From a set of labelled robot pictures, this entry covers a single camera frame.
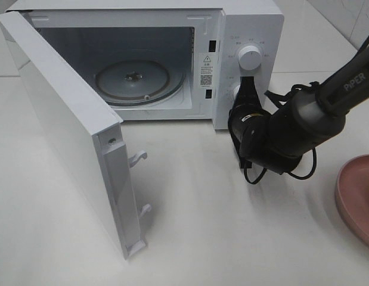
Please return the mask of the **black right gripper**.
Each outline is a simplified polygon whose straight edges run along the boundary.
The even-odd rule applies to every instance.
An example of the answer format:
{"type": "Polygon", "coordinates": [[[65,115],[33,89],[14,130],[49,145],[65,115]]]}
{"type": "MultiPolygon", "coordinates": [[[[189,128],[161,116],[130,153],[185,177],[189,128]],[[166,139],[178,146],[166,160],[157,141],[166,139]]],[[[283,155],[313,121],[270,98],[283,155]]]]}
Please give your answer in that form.
{"type": "Polygon", "coordinates": [[[234,108],[250,111],[259,111],[262,109],[253,76],[240,78],[240,87],[234,101],[234,108]]]}

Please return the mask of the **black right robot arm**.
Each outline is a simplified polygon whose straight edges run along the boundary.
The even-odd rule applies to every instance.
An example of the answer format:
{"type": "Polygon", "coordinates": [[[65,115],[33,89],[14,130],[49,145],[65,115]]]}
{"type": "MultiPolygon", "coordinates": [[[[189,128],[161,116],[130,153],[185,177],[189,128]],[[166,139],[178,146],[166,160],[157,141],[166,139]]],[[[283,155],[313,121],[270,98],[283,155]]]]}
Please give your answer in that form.
{"type": "Polygon", "coordinates": [[[291,173],[302,156],[339,134],[346,114],[369,98],[369,46],[323,83],[293,85],[285,96],[266,91],[278,108],[264,110],[253,77],[241,77],[228,130],[240,169],[291,173]]]}

